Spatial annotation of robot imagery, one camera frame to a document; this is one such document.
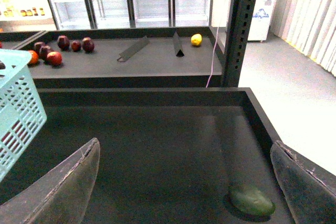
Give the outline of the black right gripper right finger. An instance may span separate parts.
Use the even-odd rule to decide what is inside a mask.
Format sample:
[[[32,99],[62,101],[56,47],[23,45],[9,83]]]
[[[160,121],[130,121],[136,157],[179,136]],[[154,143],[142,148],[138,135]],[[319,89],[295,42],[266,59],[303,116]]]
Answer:
[[[295,223],[335,223],[335,175],[280,141],[270,158]]]

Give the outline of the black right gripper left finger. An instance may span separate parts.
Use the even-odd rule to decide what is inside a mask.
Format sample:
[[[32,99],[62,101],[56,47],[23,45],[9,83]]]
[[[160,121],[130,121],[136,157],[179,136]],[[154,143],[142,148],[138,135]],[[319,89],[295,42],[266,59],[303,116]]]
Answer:
[[[81,223],[97,179],[93,138],[27,189],[1,205],[1,223]]]

